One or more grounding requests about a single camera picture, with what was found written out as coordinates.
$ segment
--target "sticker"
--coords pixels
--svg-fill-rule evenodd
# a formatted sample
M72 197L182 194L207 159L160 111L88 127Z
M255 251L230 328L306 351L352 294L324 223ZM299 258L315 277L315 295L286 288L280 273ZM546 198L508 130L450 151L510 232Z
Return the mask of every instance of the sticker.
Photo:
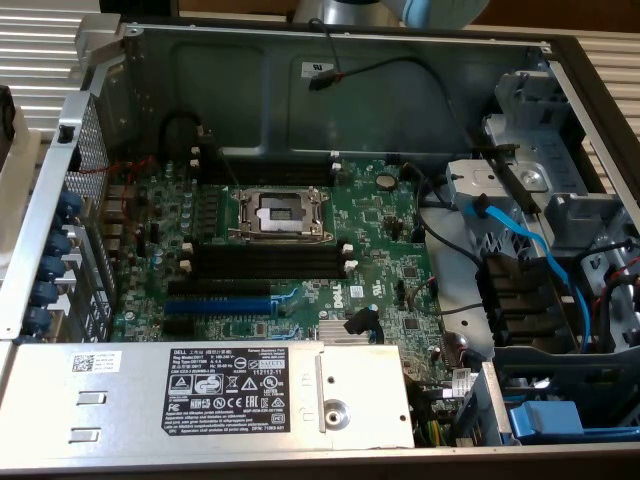
M333 63L302 62L302 72L300 78L313 78L321 72L326 72L333 68Z
M74 373L116 373L120 371L122 352L92 352L73 355Z
M454 397L464 397L473 386L473 380L471 380L471 369L459 368L454 370L451 386L453 387L452 390Z
M361 285L352 285L349 287L351 298L364 298L364 288Z
M284 347L171 349L162 428L171 436L290 432L288 363Z

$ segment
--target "black pcie slot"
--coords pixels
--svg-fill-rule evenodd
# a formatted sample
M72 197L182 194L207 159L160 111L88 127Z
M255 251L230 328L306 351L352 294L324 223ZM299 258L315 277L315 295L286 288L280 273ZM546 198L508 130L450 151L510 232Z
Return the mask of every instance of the black pcie slot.
M321 186L333 185L331 163L326 159L276 163L264 159L228 159L240 185ZM234 180L225 168L203 169L201 183L231 185Z
M224 282L220 280L181 280L169 282L167 293L170 296L249 296L260 297L271 294L269 282L261 281L235 281Z
M335 245L200 245L191 258L197 278L343 278L343 263Z

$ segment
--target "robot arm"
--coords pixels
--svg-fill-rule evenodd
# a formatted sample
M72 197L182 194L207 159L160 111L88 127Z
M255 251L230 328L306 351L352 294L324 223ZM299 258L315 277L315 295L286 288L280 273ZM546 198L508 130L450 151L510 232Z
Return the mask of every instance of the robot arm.
M489 0L382 0L407 27L459 29L471 23Z

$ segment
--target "connector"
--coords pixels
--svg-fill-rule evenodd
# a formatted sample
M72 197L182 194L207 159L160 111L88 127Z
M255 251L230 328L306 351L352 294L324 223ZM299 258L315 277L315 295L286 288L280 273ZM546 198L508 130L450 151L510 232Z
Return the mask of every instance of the connector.
M333 69L320 72L309 82L309 90L314 92L317 92L318 90L324 90L325 88L330 87L331 85L339 81L340 78L340 74Z

